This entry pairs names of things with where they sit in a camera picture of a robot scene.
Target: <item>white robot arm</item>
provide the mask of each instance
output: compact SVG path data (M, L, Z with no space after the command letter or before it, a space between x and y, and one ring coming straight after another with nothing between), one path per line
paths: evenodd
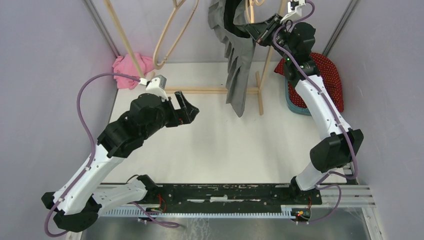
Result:
M175 93L180 109L174 109L165 93L163 76L156 76L148 83L145 79L140 82L147 85L146 93L133 100L129 111L117 121L106 126L97 139L94 158L89 156L60 190L46 192L41 198L46 208L57 212L53 220L60 229L81 232L103 213L142 200L155 185L147 175L109 191L94 191L112 169L156 131L164 126L190 124L199 113L180 91Z
M361 130L353 130L336 109L324 87L321 73L310 57L315 28L295 20L301 16L305 3L315 9L311 1L291 0L284 17L274 14L264 22L237 26L248 32L257 44L272 46L285 58L284 75L306 103L319 129L321 142L310 150L311 162L291 181L297 192L314 189L330 172L350 163L364 139Z

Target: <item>gray cloth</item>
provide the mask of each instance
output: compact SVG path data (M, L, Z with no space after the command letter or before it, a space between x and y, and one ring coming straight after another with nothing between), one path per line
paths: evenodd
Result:
M224 11L226 1L212 1L208 11L207 22L209 27L215 31L219 41L225 44L224 56L228 59L228 77L225 84L228 89L226 103L231 104L237 116L241 117L245 111L249 71L256 43L251 37L238 37L225 29ZM235 25L247 24L244 0L239 3L235 10L233 23Z

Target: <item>white table surface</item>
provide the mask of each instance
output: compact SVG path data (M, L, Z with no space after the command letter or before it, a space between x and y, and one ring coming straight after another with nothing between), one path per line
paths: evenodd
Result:
M132 175L147 174L156 183L289 183L308 165L309 151L320 138L312 117L287 108L284 77L273 72L276 65L271 63L264 85L263 116L256 94L247 96L241 118L225 104L226 94L186 94L200 109L194 122L160 129L103 182L124 183ZM251 87L254 72L262 73L263 66L263 62L252 64ZM167 63L156 74L167 78L167 86L217 87L225 85L227 63ZM110 121L129 110L130 102L144 92L141 85L120 89ZM345 182L339 176L325 181Z

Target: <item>wooden stand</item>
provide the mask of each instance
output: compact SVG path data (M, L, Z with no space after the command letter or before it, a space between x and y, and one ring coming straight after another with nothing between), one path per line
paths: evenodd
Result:
M246 0L246 9L247 9L247 2L249 1L250 4L250 17L249 17L249 21L252 23L255 20L255 13L253 10L253 4L256 4L257 6L260 6L264 3L265 0L262 0L262 2L259 2L258 0ZM109 14L110 17L112 18L113 23L115 24L116 30L119 33L119 36L121 37L125 49L126 51L129 53L129 55L131 56L131 60L134 63L138 74L144 78L145 75L142 71L142 69L140 68L136 57L134 55L133 49L131 48L130 42L128 41L127 36L125 35L124 29L122 28L122 25L118 19L118 16L114 10L114 7L112 6L112 3L110 0L103 0ZM174 50L175 46L178 44L178 41L180 40L181 36L183 35L184 31L186 30L187 26L189 25L193 14L195 13L195 10L197 8L197 5L199 3L199 0L196 0L194 8L191 12L191 15L188 17L188 20L185 24L185 26L182 28L181 32L179 33L178 37L176 38L175 42L173 43L173 45L171 46L170 50L166 53L165 58L158 64L157 62L157 52L160 49L162 42L164 40L165 35L167 34L168 31L168 27L170 26L172 20L174 19L174 16L176 15L177 11L180 9L180 7L186 2L186 0L181 0L180 2L177 2L177 0L172 0L173 5L174 5L174 9L171 13L171 15L168 18L168 21L162 31L162 34L160 35L159 41L156 45L156 48L154 50L153 53L153 64L155 66L155 69L161 69L163 67L163 65L165 64L165 62L168 60L169 55L172 53L172 51ZM285 6L287 4L287 0L282 0L281 1L281 5L280 5L280 9L279 9L279 14L283 14ZM259 115L263 115L264 114L264 105L263 105L263 101L262 101L262 87L264 85L264 80L267 77L267 71L268 71L268 67L269 67L269 63L271 61L271 56L272 56L272 48L270 47L268 50L268 54L266 56L266 62L265 62L265 66L263 68L263 72L262 72L262 77L260 77L259 72L257 71L255 73L255 79L256 79L256 87L248 87L247 88L247 94L256 94L257 95L257 100L258 100L258 106L259 106ZM181 87L166 87L165 88L167 93L173 93L175 91L183 91L185 94L227 94L228 90L225 87L187 87L187 86L181 86Z
M260 6L265 2L265 0L263 0L262 2L258 2L258 0L246 0L246 17L247 20L249 21L249 23L254 23L255 22L255 12L254 12L254 5ZM283 15L285 10L286 10L286 5L287 5L287 0L281 0L281 4L279 6L279 10L278 10L278 14L279 15ZM256 84L258 86L258 92L257 92L257 100L258 100L258 104L259 104L259 115L263 115L264 114L264 105L262 103L262 89L264 87L264 82L265 79L267 79L267 74L268 74L268 68L270 67L270 62L271 62L271 57L273 56L273 48L269 47L268 48L268 54L266 55L266 61L265 61L265 65L263 66L263 71L262 71L262 77L259 75L259 72L257 71L255 73L255 78L256 78Z

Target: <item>red polka dot cloth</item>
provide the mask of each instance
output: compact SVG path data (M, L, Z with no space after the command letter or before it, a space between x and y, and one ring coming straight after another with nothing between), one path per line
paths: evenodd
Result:
M312 52L310 57L315 61L316 66L321 72L324 87L330 95L331 100L334 102L335 107L341 113L344 110L342 81L340 80L339 72L337 72L336 65L322 54ZM281 59L274 72L284 76L283 64L286 59ZM296 92L292 84L288 83L288 94L290 101L297 107L306 109L307 106L301 96Z

